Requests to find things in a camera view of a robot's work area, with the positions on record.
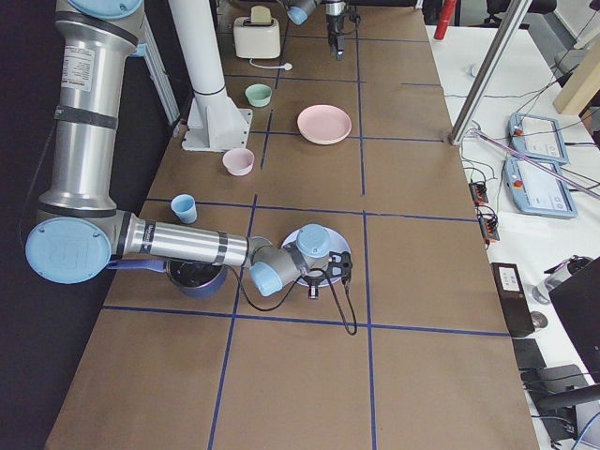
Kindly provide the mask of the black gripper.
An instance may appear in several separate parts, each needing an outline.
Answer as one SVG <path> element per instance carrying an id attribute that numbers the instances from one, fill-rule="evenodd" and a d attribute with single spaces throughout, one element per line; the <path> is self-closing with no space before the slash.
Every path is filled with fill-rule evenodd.
<path id="1" fill-rule="evenodd" d="M 350 21 L 354 25 L 351 31 L 344 30 L 344 24 Z M 360 15 L 357 12 L 343 12 L 339 15 L 326 14 L 327 40 L 330 53 L 337 60 L 342 60 L 345 52 L 345 37 L 360 26 Z"/>
<path id="2" fill-rule="evenodd" d="M 345 293 L 350 291 L 353 262 L 349 251 L 329 253 L 328 264 L 325 268 L 312 268 L 301 277 L 298 284 L 307 287 L 307 298 L 317 300 L 319 289 L 331 287 L 340 281 Z"/>

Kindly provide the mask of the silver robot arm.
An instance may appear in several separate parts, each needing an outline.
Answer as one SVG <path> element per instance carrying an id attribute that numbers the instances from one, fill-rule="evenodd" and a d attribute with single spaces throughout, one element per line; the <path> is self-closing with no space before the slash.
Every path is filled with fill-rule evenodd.
<path id="1" fill-rule="evenodd" d="M 324 226 L 302 227 L 277 247 L 262 237 L 189 228 L 118 209 L 109 190 L 127 58 L 147 28 L 141 1 L 60 1 L 55 24 L 65 39 L 52 184 L 39 199 L 38 222 L 25 256 L 43 278 L 74 284 L 102 270 L 147 267 L 190 287 L 208 270 L 246 267 L 268 296 L 292 282 L 310 289 L 348 281 L 348 252 L 332 249 Z"/>
<path id="2" fill-rule="evenodd" d="M 283 1 L 282 5 L 287 12 L 288 18 L 296 25 L 304 23 L 319 6 L 324 5 L 327 41 L 330 53 L 338 61 L 343 59 L 346 36 L 350 34 L 350 31 L 346 31 L 344 28 L 345 22 L 350 21 L 354 24 L 354 28 L 358 28 L 360 25 L 361 19 L 356 7 L 351 7 L 347 1 L 315 0 Z"/>

